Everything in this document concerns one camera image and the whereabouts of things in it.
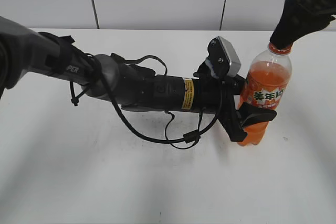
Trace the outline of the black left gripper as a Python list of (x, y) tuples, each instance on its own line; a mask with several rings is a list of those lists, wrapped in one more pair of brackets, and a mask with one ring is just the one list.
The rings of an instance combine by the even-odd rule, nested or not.
[(270, 122), (277, 116), (275, 110), (259, 108), (246, 102), (238, 109), (238, 116), (234, 96), (240, 95), (246, 83), (246, 79), (238, 74), (215, 79), (206, 63), (202, 63), (194, 77), (198, 78), (195, 107), (205, 114), (214, 114), (209, 125), (200, 130), (201, 135), (219, 121), (232, 142), (242, 142), (247, 136), (244, 128)]

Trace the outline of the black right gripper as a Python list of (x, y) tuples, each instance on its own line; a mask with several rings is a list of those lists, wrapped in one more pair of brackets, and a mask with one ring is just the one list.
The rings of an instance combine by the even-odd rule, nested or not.
[(301, 37), (321, 31), (335, 20), (335, 0), (285, 0), (270, 38), (276, 48), (291, 46)]

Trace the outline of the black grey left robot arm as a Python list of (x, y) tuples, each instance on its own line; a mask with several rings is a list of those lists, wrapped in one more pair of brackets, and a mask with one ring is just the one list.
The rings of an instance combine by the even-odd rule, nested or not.
[(28, 72), (78, 84), (82, 94), (109, 101), (127, 128), (130, 112), (174, 112), (213, 115), (233, 142), (242, 142), (245, 128), (272, 121), (277, 113), (243, 103), (235, 106), (246, 79), (232, 44), (221, 36), (211, 40), (208, 56), (192, 78), (156, 74), (141, 66), (142, 58), (117, 54), (91, 55), (74, 46), (70, 36), (35, 32), (1, 18), (1, 89), (11, 89)]

